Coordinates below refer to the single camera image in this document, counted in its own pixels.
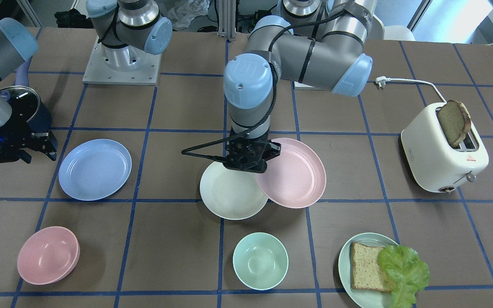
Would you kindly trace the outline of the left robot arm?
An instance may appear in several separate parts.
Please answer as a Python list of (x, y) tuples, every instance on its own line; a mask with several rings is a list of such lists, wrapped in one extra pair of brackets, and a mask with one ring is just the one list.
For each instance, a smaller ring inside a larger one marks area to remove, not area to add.
[(364, 89), (372, 58), (363, 53), (375, 0), (283, 0), (282, 16), (263, 17), (245, 52), (224, 71), (232, 130), (221, 162), (227, 169), (264, 173), (281, 146), (268, 138), (280, 79), (346, 96)]

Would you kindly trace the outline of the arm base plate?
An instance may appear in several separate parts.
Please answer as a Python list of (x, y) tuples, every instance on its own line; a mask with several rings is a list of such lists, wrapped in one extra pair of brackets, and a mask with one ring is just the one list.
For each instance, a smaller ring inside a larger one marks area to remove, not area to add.
[(98, 43), (86, 65), (83, 82), (99, 85), (156, 86), (161, 55), (147, 54), (132, 46), (112, 49)]
[(294, 81), (294, 88), (296, 90), (324, 90), (332, 92), (337, 84), (337, 80), (303, 80)]

